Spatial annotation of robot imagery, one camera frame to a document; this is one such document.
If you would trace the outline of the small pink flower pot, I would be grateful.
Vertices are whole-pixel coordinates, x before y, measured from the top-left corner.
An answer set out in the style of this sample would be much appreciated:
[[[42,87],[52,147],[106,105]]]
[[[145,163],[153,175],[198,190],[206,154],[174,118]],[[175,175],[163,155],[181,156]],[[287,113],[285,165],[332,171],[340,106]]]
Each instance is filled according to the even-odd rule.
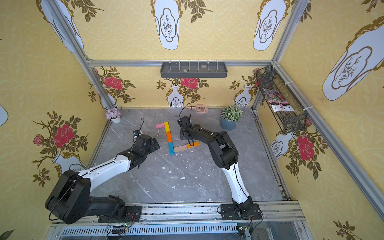
[[[118,108],[107,109],[105,112],[106,119],[113,121],[115,124],[121,122],[121,112]]]

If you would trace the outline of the pink wooden block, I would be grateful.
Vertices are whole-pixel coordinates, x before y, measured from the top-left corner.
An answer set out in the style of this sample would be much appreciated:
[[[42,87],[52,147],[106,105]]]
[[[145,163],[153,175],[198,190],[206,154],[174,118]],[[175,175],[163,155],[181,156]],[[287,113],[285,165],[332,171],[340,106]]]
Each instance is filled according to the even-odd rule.
[[[165,127],[165,124],[164,123],[161,123],[161,124],[157,124],[156,125],[156,128],[157,129],[161,129],[161,128],[164,128]]]

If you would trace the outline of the pink plastic scoop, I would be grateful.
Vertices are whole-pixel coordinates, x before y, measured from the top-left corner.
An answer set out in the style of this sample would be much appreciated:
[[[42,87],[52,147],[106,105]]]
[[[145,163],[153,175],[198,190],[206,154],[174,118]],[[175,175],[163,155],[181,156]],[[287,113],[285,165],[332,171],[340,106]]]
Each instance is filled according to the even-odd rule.
[[[195,110],[197,114],[206,114],[209,110],[208,105],[196,105],[191,107],[192,110]]]

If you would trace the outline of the orange wooden block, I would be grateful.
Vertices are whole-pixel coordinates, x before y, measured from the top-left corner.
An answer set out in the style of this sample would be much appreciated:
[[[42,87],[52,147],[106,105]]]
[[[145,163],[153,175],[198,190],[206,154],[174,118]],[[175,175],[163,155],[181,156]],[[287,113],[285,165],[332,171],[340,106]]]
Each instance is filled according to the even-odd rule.
[[[194,148],[194,147],[197,147],[197,146],[200,146],[200,142],[199,141],[193,142],[192,144],[187,144],[187,148],[188,149]]]

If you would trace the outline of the blue plant pot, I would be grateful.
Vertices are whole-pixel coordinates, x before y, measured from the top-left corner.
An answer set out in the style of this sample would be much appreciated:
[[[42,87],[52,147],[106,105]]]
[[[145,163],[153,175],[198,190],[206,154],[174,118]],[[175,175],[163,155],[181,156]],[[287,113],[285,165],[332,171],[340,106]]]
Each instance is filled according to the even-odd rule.
[[[229,120],[226,120],[224,117],[221,117],[221,127],[224,129],[224,130],[233,130],[237,125],[237,122],[236,121],[229,121]]]

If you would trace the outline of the printed packet in basket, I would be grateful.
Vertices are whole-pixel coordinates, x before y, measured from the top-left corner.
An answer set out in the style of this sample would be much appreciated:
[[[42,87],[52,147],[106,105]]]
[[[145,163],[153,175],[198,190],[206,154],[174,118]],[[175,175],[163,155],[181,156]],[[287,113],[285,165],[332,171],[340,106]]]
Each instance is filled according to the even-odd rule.
[[[294,108],[284,98],[279,90],[263,89],[263,92],[274,112],[293,112]]]

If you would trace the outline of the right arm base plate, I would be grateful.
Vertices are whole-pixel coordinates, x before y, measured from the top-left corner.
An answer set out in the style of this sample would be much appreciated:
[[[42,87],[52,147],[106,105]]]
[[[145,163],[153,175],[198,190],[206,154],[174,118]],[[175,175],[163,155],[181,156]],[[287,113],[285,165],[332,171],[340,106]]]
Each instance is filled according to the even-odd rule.
[[[234,204],[222,204],[218,208],[222,220],[262,220],[262,212],[258,204],[252,204],[245,211]]]

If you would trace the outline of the teal wooden block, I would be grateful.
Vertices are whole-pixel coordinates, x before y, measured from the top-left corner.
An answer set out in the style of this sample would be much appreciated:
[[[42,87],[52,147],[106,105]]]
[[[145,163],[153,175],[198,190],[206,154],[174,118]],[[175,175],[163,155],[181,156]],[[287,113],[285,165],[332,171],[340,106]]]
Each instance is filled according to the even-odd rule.
[[[168,142],[168,147],[169,147],[170,155],[174,155],[175,150],[174,150],[173,142]]]

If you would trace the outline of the red-orange wooden block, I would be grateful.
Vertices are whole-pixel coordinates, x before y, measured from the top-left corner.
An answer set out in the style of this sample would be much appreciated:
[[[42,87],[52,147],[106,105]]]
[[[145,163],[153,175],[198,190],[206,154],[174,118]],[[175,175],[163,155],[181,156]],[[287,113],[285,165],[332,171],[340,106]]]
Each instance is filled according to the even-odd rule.
[[[171,135],[171,132],[170,132],[170,131],[166,132],[166,135],[167,135],[167,141],[168,141],[168,143],[171,143],[171,142],[172,142],[172,135]]]

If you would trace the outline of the yellow wooden block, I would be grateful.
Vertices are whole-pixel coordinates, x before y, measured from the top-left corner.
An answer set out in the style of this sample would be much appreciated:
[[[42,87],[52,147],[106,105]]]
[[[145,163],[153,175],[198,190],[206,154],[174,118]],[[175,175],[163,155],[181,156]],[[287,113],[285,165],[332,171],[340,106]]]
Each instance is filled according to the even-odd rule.
[[[165,126],[165,130],[166,130],[166,132],[170,132],[170,131],[171,131],[168,122],[165,122],[165,123],[164,123],[164,126]]]

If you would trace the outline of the green artificial plant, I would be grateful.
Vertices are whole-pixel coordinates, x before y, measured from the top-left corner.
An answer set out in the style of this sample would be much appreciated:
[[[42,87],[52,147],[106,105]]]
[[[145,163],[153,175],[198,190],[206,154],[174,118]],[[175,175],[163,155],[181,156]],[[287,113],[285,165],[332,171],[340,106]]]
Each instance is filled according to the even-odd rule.
[[[230,122],[238,122],[243,110],[238,105],[229,106],[221,111],[221,117]]]

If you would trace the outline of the aluminium front rail frame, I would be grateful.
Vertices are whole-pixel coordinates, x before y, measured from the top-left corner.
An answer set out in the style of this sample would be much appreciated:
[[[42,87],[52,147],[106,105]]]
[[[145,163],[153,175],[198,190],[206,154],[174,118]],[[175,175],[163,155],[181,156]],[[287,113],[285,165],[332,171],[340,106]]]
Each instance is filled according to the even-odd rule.
[[[54,221],[45,238],[241,233],[250,240],[251,234],[266,231],[271,240],[289,233],[299,240],[313,239],[298,202],[258,202],[257,206],[254,216],[241,219],[228,203],[131,204],[127,208],[133,213],[121,222],[107,217],[85,217],[71,225]]]

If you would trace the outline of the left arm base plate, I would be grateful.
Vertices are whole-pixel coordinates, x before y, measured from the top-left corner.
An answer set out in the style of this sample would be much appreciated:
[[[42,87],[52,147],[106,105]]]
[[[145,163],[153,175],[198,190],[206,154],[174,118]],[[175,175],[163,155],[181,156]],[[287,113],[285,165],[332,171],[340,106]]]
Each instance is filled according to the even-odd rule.
[[[98,223],[137,223],[140,220],[142,206],[125,206],[112,216],[100,216]]]

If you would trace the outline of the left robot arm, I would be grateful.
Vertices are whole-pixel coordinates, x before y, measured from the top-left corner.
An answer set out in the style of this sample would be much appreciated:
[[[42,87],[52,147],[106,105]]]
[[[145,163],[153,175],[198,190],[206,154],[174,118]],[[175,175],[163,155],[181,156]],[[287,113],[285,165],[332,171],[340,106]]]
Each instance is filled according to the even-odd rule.
[[[103,164],[79,172],[64,172],[46,200],[46,209],[68,225],[87,216],[134,220],[134,214],[126,210],[126,203],[119,197],[92,197],[90,193],[111,178],[139,167],[149,154],[159,149],[155,138],[141,134],[131,148]]]

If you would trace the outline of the grey wall shelf tray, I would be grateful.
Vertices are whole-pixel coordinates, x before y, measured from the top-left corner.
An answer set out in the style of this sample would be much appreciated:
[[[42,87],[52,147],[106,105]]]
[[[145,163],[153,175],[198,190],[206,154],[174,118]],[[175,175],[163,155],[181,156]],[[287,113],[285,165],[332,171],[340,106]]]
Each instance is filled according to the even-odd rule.
[[[160,74],[165,78],[226,78],[228,69],[223,61],[162,62]]]

